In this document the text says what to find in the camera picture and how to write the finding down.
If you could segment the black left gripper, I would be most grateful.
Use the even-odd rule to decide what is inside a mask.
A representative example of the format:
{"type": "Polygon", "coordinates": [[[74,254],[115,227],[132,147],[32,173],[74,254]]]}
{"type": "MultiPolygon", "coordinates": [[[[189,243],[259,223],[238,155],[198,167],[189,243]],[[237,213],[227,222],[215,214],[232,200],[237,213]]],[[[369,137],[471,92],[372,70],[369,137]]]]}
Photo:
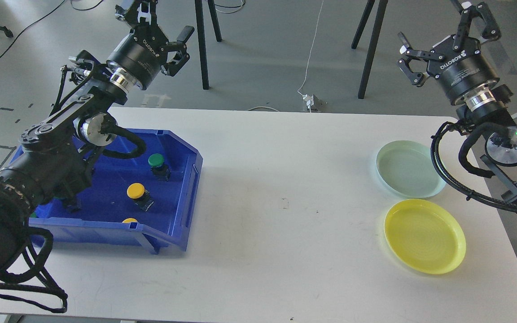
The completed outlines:
{"type": "Polygon", "coordinates": [[[131,74],[140,90],[146,90],[158,73],[175,76],[189,61],[187,41],[195,27],[185,25],[175,42],[169,42],[157,23],[158,0],[124,0],[115,6],[115,18],[131,29],[107,58],[112,68],[131,74]],[[174,53],[166,61],[168,53],[174,53]]]}

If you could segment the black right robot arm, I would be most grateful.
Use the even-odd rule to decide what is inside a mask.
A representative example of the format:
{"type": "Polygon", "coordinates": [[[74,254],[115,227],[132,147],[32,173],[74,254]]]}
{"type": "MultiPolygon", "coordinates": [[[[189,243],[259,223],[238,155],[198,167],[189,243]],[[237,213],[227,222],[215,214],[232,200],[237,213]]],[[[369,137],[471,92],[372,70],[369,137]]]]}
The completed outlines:
{"type": "Polygon", "coordinates": [[[456,33],[428,51],[413,49],[399,33],[403,46],[398,67],[416,87],[434,78],[451,105],[457,106],[458,121],[444,122],[432,137],[435,171],[467,200],[517,214],[517,181],[503,172],[503,167],[517,167],[517,124],[506,107],[513,92],[505,84],[498,85],[497,73],[482,55],[482,45],[500,39],[501,31],[485,2],[452,3],[461,16],[456,33]],[[500,199],[468,188],[447,171],[439,145],[449,131],[466,136],[458,153],[464,170],[483,178],[496,176],[506,186],[500,199]]]}

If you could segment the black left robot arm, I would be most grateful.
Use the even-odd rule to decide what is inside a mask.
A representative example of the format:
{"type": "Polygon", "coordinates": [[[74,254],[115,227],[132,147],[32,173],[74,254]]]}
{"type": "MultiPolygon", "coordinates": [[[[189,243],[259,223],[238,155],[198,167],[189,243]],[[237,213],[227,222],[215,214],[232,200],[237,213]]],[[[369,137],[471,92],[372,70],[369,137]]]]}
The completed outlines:
{"type": "Polygon", "coordinates": [[[158,26],[155,0],[126,0],[115,7],[129,34],[106,62],[88,51],[63,67],[59,93],[49,116],[20,136],[21,156],[0,170],[0,299],[65,313],[67,294],[45,263],[52,233],[29,223],[39,205],[54,198],[76,204],[92,185],[100,156],[133,159],[146,143],[120,127],[108,110],[124,104],[133,87],[145,90],[158,73],[174,76],[189,61],[187,25],[175,41],[158,26]]]}

